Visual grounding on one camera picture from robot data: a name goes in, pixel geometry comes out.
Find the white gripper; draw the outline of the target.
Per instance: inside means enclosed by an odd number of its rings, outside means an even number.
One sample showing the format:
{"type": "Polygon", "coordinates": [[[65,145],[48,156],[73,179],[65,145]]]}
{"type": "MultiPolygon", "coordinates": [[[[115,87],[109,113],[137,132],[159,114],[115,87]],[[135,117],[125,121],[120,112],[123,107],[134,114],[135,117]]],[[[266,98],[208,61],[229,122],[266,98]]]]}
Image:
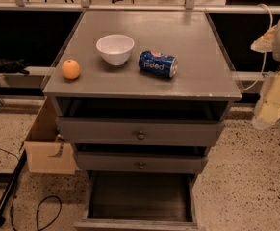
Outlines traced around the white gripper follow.
{"type": "MultiPolygon", "coordinates": [[[[277,26],[269,28],[256,39],[250,49],[266,53],[271,52],[273,58],[280,62],[280,20],[277,26]]],[[[270,73],[263,82],[260,100],[257,102],[252,118],[252,125],[259,130],[265,130],[275,125],[280,119],[280,71],[270,73]]]]}

